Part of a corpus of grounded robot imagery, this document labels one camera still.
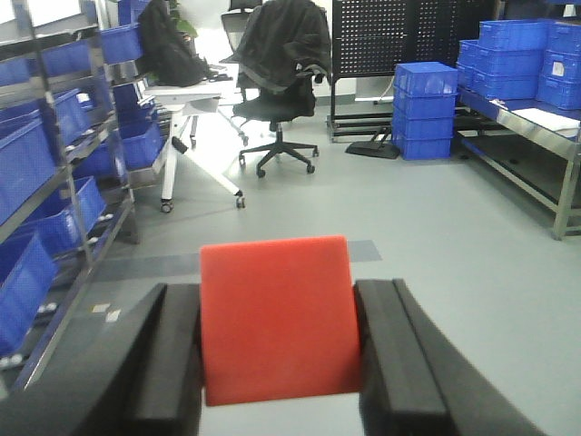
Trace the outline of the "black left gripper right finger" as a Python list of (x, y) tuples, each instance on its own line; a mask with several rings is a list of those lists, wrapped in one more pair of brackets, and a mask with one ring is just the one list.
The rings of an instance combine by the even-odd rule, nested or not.
[(401, 279), (354, 285), (367, 435), (540, 435), (451, 343)]

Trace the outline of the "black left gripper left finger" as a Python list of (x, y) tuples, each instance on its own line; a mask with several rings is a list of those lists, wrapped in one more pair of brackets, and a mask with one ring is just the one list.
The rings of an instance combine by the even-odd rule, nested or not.
[(2, 434), (198, 434), (199, 314), (199, 285), (155, 285), (83, 353), (2, 401)]

